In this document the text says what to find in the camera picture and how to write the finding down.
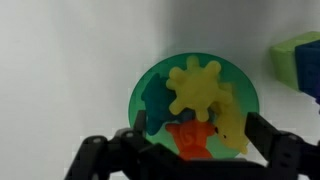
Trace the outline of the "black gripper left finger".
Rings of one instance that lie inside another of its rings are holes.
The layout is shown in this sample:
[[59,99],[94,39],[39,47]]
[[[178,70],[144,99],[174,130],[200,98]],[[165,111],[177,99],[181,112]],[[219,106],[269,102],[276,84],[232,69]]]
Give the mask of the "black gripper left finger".
[[146,111],[139,110],[134,128],[116,132],[111,140],[89,136],[82,141],[64,180],[110,180],[122,172],[129,180],[208,180],[206,161],[185,161],[144,134]]

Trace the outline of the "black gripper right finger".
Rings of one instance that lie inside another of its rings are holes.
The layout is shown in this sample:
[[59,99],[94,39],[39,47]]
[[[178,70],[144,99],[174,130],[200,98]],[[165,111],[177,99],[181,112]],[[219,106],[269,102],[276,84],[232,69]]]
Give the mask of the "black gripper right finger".
[[245,135],[268,161],[266,176],[271,180],[320,180],[320,146],[307,143],[302,137],[278,130],[256,112],[246,118]]

